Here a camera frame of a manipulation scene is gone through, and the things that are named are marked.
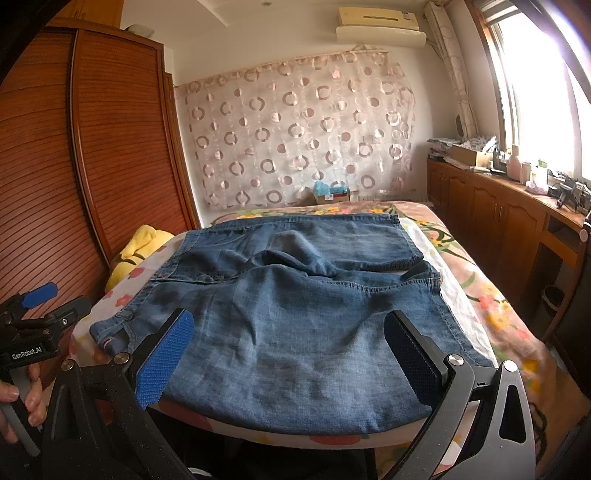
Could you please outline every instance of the patterned curtain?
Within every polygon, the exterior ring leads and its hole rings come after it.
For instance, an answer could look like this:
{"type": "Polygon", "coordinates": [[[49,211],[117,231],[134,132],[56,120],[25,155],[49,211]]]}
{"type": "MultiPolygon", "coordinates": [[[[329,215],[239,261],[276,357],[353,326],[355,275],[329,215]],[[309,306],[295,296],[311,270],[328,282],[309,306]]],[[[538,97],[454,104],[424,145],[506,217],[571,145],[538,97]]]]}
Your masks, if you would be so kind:
{"type": "Polygon", "coordinates": [[[414,95],[387,52],[220,74],[179,86],[177,103],[191,179],[210,210],[302,203],[318,180],[360,196],[415,188],[414,95]]]}
{"type": "Polygon", "coordinates": [[[429,2],[425,6],[425,16],[435,35],[435,41],[447,69],[456,94],[456,102],[460,111],[460,121],[464,140],[478,136],[476,120],[470,106],[468,81],[464,58],[457,42],[456,33],[445,9],[438,3],[429,2]]]}

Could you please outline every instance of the blue denim jeans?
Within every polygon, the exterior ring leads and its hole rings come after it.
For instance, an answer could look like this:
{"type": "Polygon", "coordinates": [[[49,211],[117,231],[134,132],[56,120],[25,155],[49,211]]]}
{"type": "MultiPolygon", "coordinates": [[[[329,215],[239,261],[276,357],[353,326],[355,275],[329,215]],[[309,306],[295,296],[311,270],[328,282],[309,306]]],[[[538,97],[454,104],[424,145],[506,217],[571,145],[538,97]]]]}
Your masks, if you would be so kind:
{"type": "Polygon", "coordinates": [[[189,232],[134,299],[90,332],[98,345],[109,340],[111,355],[133,351],[183,307],[194,335],[165,397],[267,432],[383,432],[430,411],[384,339],[391,310],[444,353],[491,365],[422,258],[396,216],[234,220],[189,232]]]}

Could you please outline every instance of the metal screw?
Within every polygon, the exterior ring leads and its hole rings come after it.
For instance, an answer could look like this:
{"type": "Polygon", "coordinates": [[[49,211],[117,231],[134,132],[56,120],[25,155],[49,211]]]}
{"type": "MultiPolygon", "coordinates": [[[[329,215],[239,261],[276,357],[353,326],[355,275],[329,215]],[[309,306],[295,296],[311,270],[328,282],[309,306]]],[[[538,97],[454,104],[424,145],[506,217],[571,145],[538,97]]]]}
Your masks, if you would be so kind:
{"type": "Polygon", "coordinates": [[[61,365],[61,369],[64,372],[67,372],[68,370],[72,370],[72,368],[74,368],[74,360],[72,360],[72,359],[68,359],[68,360],[64,361],[61,365]]]}
{"type": "Polygon", "coordinates": [[[459,367],[464,364],[464,359],[458,355],[457,353],[453,353],[447,357],[447,361],[450,362],[452,365],[459,367]]]}
{"type": "Polygon", "coordinates": [[[517,372],[517,364],[513,360],[506,360],[503,362],[503,367],[509,372],[517,372]]]}
{"type": "Polygon", "coordinates": [[[129,362],[129,353],[127,353],[127,352],[118,353],[117,355],[115,355],[114,360],[117,365],[126,364],[127,362],[129,362]]]}

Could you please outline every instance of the human hand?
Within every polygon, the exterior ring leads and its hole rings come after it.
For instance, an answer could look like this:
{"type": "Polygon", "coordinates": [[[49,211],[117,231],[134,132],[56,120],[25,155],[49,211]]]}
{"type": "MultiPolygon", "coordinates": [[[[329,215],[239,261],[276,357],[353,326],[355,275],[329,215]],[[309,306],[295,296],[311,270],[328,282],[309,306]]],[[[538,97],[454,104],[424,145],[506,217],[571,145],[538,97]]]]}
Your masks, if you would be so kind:
{"type": "MultiPolygon", "coordinates": [[[[44,422],[47,414],[46,405],[41,399],[43,388],[39,379],[39,374],[41,373],[39,364],[29,365],[27,373],[31,380],[31,389],[25,397],[25,406],[30,413],[28,418],[29,424],[37,427],[44,422]]],[[[17,398],[18,388],[0,381],[0,403],[11,403],[17,398]]],[[[18,441],[17,435],[2,413],[0,413],[0,433],[8,443],[16,443],[18,441]]]]}

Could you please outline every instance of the ceiling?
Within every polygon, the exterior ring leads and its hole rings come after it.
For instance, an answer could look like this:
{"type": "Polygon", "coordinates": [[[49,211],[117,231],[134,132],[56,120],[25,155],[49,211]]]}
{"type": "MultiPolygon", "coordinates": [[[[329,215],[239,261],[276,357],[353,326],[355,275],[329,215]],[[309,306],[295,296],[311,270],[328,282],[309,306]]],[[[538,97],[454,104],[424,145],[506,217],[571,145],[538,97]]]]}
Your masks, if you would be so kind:
{"type": "Polygon", "coordinates": [[[252,15],[289,8],[322,5],[367,5],[422,12],[427,0],[125,0],[121,28],[142,24],[155,31],[153,39],[169,48],[206,32],[223,29],[252,15]]]}

